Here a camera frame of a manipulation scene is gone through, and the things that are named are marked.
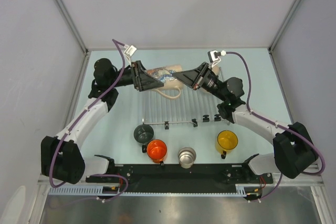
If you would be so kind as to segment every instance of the metal bowl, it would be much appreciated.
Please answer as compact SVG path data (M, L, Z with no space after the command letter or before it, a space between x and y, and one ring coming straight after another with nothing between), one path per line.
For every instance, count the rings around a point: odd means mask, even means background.
M192 167L196 160L196 152L194 149L190 147L184 147L179 150L178 154L178 162L183 168L188 169Z

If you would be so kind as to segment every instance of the white wall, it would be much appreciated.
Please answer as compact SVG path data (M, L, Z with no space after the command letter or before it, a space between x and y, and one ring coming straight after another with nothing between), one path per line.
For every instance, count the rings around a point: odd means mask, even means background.
M269 47L294 0L63 0L88 48Z
M0 31L0 216L24 185L23 219L41 140L65 122L83 55L53 0L0 0Z
M295 120L327 160L323 180L336 206L336 0L303 0L274 57Z

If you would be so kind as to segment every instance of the black cup handle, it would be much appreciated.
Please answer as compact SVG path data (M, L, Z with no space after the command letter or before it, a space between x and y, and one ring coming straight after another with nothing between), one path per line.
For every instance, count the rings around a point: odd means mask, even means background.
M222 159L225 159L225 158L226 158L226 151L223 151L223 154L221 155L221 158L222 158Z
M143 144L141 148L142 148L142 153L147 152L147 145Z

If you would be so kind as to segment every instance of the light blue table surface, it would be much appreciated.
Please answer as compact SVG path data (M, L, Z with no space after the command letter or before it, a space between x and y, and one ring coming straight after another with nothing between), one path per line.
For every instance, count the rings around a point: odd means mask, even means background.
M269 117L290 122L288 111L282 97L280 87L266 48L226 49L242 54L249 66L252 79L250 104L254 110ZM179 50L138 50L133 60L141 60L147 69L161 66L181 64L183 70L198 67L203 61L208 61L206 49ZM100 58L109 58L119 69L122 65L117 51L93 51L80 92L76 114L83 108L90 93L93 80L93 65ZM222 58L219 64L224 78L238 77L243 80L246 101L248 80L242 61L234 55ZM151 164L146 154L141 152L139 144L133 137L135 127L141 124L143 115L143 94L133 86L118 88L119 97L111 111L96 125L82 146L84 157L95 154L114 158L117 164ZM162 125L154 125L155 137L163 140L168 148L165 163L177 164L177 153L180 148L189 146L195 149L195 163L240 163L250 156L259 153L267 154L273 151L272 145L262 137L242 126L224 122L199 123L198 127L190 124L170 125L165 130ZM215 140L220 131L231 130L239 139L238 146L223 160L215 149Z

